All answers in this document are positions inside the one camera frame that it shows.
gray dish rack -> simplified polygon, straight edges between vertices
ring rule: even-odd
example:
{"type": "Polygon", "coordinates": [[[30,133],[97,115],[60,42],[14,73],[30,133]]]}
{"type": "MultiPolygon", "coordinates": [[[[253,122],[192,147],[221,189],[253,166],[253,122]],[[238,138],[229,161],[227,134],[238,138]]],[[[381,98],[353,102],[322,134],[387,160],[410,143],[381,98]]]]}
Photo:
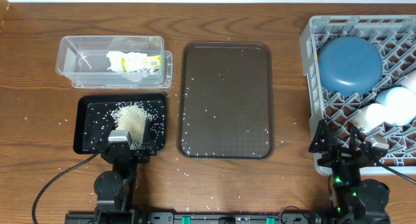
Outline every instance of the gray dish rack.
{"type": "MultiPolygon", "coordinates": [[[[349,143],[348,129],[360,108],[375,102],[383,90],[399,86],[406,74],[416,69],[416,16],[313,16],[301,34],[300,49],[303,73],[307,77],[311,118],[309,130],[314,136],[318,122],[325,119],[335,133],[339,145],[349,143]],[[368,93],[343,97],[330,93],[320,85],[318,52],[331,40],[342,36],[358,36],[369,41],[383,60],[381,81],[368,93]]],[[[397,127],[381,124],[368,135],[379,134],[389,143],[389,151],[380,162],[407,174],[416,174],[416,119],[397,127]]],[[[315,169],[330,175],[330,168],[317,165],[320,154],[314,154],[315,169]]],[[[390,175],[377,166],[361,168],[363,175],[390,175]]]]}

white mug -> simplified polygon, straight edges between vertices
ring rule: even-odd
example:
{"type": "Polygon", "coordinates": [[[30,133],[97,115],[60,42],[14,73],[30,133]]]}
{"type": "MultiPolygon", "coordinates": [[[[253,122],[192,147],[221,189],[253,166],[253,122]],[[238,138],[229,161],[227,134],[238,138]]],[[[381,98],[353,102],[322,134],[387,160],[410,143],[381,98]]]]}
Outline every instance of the white mug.
{"type": "Polygon", "coordinates": [[[352,118],[352,123],[364,134],[382,124],[387,115],[386,107],[378,103],[373,103],[358,111],[352,118]]]}
{"type": "Polygon", "coordinates": [[[402,86],[416,93],[416,70],[408,73],[406,76],[408,79],[402,82],[402,86]]]}
{"type": "Polygon", "coordinates": [[[416,116],[416,93],[405,87],[395,87],[382,91],[376,102],[387,108],[385,122],[403,126],[409,124],[416,116]]]}

wood grain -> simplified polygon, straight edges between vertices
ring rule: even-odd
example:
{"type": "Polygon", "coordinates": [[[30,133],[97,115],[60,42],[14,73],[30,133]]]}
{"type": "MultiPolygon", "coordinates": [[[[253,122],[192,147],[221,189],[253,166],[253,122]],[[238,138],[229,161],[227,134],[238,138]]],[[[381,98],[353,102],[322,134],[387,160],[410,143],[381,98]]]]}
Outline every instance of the wood grain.
{"type": "MultiPolygon", "coordinates": [[[[185,212],[279,212],[329,205],[326,177],[315,172],[299,35],[314,15],[414,14],[415,5],[17,4],[0,34],[0,222],[31,223],[34,198],[57,173],[87,158],[72,150],[79,98],[88,94],[167,92],[167,143],[139,168],[135,203],[185,212]],[[167,90],[76,90],[56,74],[68,35],[159,35],[174,54],[167,90]],[[272,53],[276,149],[267,160],[191,160],[176,149],[183,48],[194,41],[262,42],[272,53]]],[[[92,211],[100,158],[57,180],[38,205],[40,223],[92,211]]],[[[416,192],[398,177],[374,177],[391,189],[393,223],[416,219],[416,192]]]]}

rice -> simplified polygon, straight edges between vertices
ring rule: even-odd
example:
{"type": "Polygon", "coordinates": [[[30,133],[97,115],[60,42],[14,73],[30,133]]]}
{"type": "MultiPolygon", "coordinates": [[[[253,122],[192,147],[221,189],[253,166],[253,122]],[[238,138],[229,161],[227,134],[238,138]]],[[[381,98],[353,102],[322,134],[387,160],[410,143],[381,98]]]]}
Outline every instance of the rice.
{"type": "Polygon", "coordinates": [[[140,149],[146,120],[151,120],[153,116],[148,114],[139,105],[121,106],[118,110],[113,110],[110,114],[114,118],[116,130],[127,130],[130,132],[132,140],[130,149],[140,149]]]}

black cable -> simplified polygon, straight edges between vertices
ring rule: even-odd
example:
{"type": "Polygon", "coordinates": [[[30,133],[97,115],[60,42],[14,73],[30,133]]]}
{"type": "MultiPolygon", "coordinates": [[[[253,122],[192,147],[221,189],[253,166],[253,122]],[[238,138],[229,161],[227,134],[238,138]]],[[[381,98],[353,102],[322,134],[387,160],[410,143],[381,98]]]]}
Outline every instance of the black cable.
{"type": "Polygon", "coordinates": [[[328,176],[328,191],[330,192],[331,208],[333,208],[333,196],[332,196],[332,188],[331,188],[331,179],[332,179],[332,174],[330,176],[328,176]]]}
{"type": "Polygon", "coordinates": [[[32,219],[33,219],[33,223],[34,224],[38,224],[38,220],[36,219],[36,206],[38,205],[39,199],[42,196],[42,194],[46,191],[46,189],[53,183],[55,182],[57,179],[61,178],[61,176],[65,175],[68,172],[71,172],[75,169],[77,169],[78,167],[88,163],[89,161],[91,161],[93,158],[95,158],[97,155],[99,154],[99,152],[96,152],[94,155],[90,156],[89,158],[87,158],[85,161],[81,162],[80,164],[77,164],[69,169],[67,169],[66,171],[63,171],[62,173],[58,174],[57,176],[55,176],[53,179],[51,179],[45,186],[44,188],[42,188],[38,194],[38,197],[36,197],[36,199],[34,200],[33,206],[32,206],[32,219]]]}
{"type": "MultiPolygon", "coordinates": [[[[288,206],[286,206],[286,207],[285,207],[285,208],[284,208],[284,209],[280,212],[280,214],[279,214],[279,219],[280,219],[280,221],[281,221],[282,223],[284,223],[284,224],[285,224],[285,222],[283,221],[283,219],[282,219],[281,217],[282,217],[282,215],[283,215],[283,212],[284,212],[287,208],[295,208],[295,209],[297,209],[297,210],[301,211],[301,210],[300,210],[300,208],[298,208],[298,207],[296,207],[296,206],[294,206],[294,205],[288,205],[288,206]]],[[[305,219],[307,220],[307,222],[308,222],[308,223],[310,223],[309,218],[307,218],[305,214],[301,213],[301,215],[303,215],[303,217],[305,217],[305,219]]]]}
{"type": "Polygon", "coordinates": [[[373,161],[376,163],[376,165],[377,165],[377,166],[381,166],[381,167],[383,167],[384,169],[386,169],[386,170],[390,171],[391,173],[394,173],[394,174],[396,174],[396,175],[398,175],[398,176],[402,177],[403,179],[407,179],[408,181],[410,181],[410,182],[412,182],[412,183],[416,184],[416,180],[412,179],[411,177],[409,177],[409,176],[407,176],[407,175],[404,175],[404,174],[402,174],[402,173],[398,172],[398,171],[397,171],[397,170],[395,170],[395,169],[391,169],[390,167],[385,166],[384,164],[382,164],[381,162],[379,162],[379,161],[377,161],[377,160],[374,160],[374,159],[373,159],[373,161]]]}

